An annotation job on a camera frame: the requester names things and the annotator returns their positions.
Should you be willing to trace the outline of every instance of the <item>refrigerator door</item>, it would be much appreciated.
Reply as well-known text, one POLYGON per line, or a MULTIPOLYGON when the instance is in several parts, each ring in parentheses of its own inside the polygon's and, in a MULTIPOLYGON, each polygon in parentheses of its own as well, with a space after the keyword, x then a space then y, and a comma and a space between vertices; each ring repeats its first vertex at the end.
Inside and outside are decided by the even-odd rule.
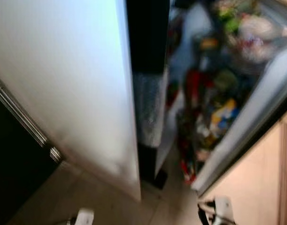
POLYGON ((125 8, 0 1, 0 80, 66 160, 140 200, 125 8))
POLYGON ((191 187, 203 195, 287 110, 287 48, 266 66, 251 97, 191 187))

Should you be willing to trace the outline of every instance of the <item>tiled floor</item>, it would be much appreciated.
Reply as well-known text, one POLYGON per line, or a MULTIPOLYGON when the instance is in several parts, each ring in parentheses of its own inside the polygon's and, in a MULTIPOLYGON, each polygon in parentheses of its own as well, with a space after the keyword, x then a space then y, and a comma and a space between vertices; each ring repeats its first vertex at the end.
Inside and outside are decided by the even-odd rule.
POLYGON ((18 211, 8 225, 53 225, 81 207, 95 211, 94 225, 199 225, 197 198, 183 184, 178 154, 172 150, 163 190, 142 182, 138 203, 112 186, 68 163, 56 172, 18 211))
MULTIPOLYGON (((240 225, 275 224, 279 131, 278 126, 271 129, 206 196, 229 196, 240 225)), ((142 182, 142 202, 138 203, 94 176, 62 163, 8 225, 53 225, 81 207, 94 209, 94 225, 200 225, 197 196, 182 180, 176 149, 169 153, 164 169, 168 179, 163 190, 142 182)))

